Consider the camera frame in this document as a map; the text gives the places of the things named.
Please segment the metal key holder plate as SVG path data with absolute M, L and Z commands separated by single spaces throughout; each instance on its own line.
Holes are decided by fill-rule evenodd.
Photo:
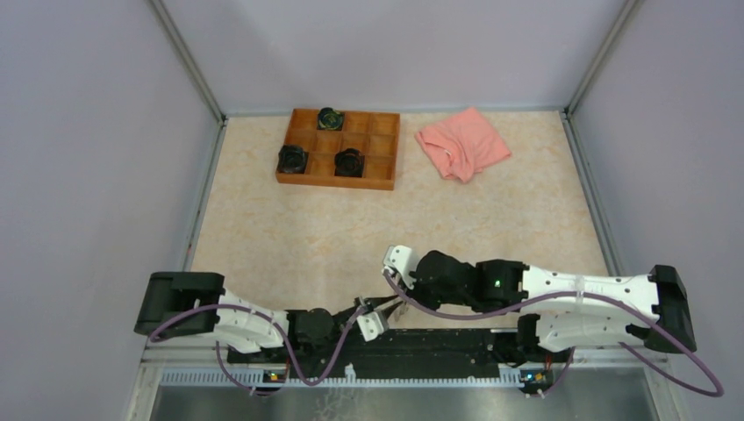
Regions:
M 397 323 L 401 317 L 407 312 L 408 305 L 403 301 L 398 301 L 392 304 L 387 310 L 386 314 L 390 322 Z

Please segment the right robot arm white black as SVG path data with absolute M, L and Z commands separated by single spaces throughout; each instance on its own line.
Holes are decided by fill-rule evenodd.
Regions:
M 697 349 L 687 290 L 676 268 L 656 265 L 632 276 L 574 275 L 516 260 L 471 264 L 430 251 L 403 271 L 406 295 L 429 310 L 443 304 L 474 313 L 518 312 L 517 355 L 616 343 L 678 353 Z

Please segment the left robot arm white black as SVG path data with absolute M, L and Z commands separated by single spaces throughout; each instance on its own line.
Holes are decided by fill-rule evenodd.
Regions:
M 336 314 L 328 310 L 269 310 L 241 299 L 212 272 L 151 274 L 134 332 L 158 342 L 195 336 L 214 339 L 260 362 L 271 362 L 286 345 L 311 353 L 338 343 L 346 324 L 372 340 L 388 327 L 402 302 L 396 296 L 356 299 Z

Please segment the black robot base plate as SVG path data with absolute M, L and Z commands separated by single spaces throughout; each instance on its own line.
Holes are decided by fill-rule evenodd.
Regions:
M 341 378 L 352 365 L 358 379 L 476 379 L 500 376 L 500 366 L 519 367 L 525 363 L 563 363 L 569 350 L 551 353 L 537 345 L 523 343 L 516 332 L 489 329 L 394 329 L 366 342 L 357 328 L 346 337 L 328 378 Z M 290 344 L 307 378 L 325 370 L 341 331 L 290 333 Z M 229 350 L 229 364 L 290 365 L 285 347 L 261 349 L 244 354 Z

